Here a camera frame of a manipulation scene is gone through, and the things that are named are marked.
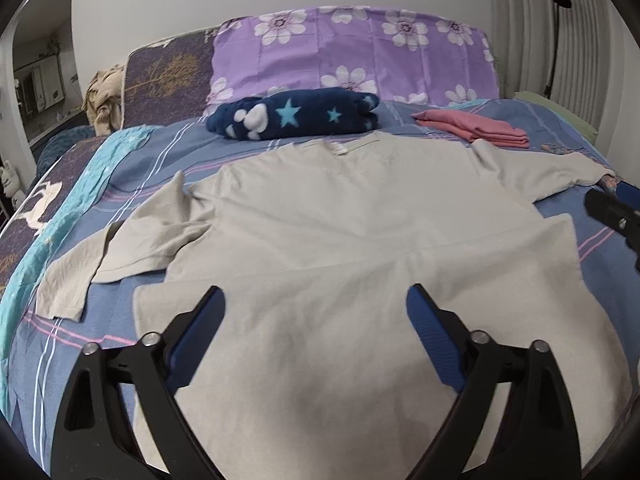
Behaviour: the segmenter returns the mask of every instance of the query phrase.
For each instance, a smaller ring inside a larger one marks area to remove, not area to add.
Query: purple floral pillow
[[[340,86],[385,100],[497,98],[486,35],[410,10],[316,7],[227,22],[214,41],[205,115],[223,102]]]

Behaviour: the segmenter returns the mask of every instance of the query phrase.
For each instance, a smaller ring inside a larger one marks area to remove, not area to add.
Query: blue striped bedsheet
[[[424,107],[383,103],[376,112],[381,129],[393,134],[459,140],[451,134],[417,126],[410,114],[421,108]],[[548,151],[551,147],[580,151],[606,163],[571,126],[538,105],[517,100],[481,100],[459,108],[523,128],[530,136],[531,150]],[[110,222],[128,217],[178,170],[184,172],[187,183],[196,182],[216,173],[223,164],[308,139],[223,139],[209,133],[202,118],[158,128],[144,146],[129,153],[118,165],[100,199],[76,222],[56,257]],[[545,217],[567,212],[574,218],[584,279],[618,331],[630,369],[634,370],[640,356],[640,309],[636,308],[640,277],[634,270],[635,255],[621,236],[588,218],[582,205],[587,189],[573,187],[536,206]],[[164,272],[151,272],[118,283],[92,285],[79,323],[40,319],[33,314],[33,301],[29,304],[11,348],[9,398],[12,427],[44,469],[49,468],[58,406],[79,349],[88,341],[98,341],[105,347],[133,343],[133,290],[139,285],[161,282],[163,276]],[[125,398],[130,412],[130,389],[125,390]]]

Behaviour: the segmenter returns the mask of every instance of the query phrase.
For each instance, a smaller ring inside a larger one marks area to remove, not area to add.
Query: t-shirt sleeve
[[[38,288],[36,313],[78,321],[91,283],[165,269],[181,247],[210,226],[202,204],[183,185],[178,172],[126,221],[110,224],[55,260]]]
[[[591,186],[614,171],[581,153],[520,152],[497,148],[486,140],[471,144],[481,173],[495,175],[500,183],[534,203],[571,186]]]
[[[210,222],[194,215],[194,197],[183,185],[179,171],[133,212],[109,243],[92,283],[165,269],[181,247],[209,229]]]

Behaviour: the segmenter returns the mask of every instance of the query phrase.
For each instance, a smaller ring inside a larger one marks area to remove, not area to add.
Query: stuffed toy
[[[4,166],[0,166],[0,182],[2,182],[4,196],[10,198],[14,208],[18,209],[26,196],[20,189],[18,173],[8,160],[4,162]]]
[[[225,103],[207,118],[207,130],[238,140],[362,134],[378,127],[375,94],[345,88],[290,90]]]

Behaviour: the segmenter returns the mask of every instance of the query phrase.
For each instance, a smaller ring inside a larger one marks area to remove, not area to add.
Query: folded pink cloth
[[[467,142],[484,139],[504,148],[528,148],[529,137],[520,128],[460,110],[425,110],[412,114],[420,126],[430,126],[457,135]]]

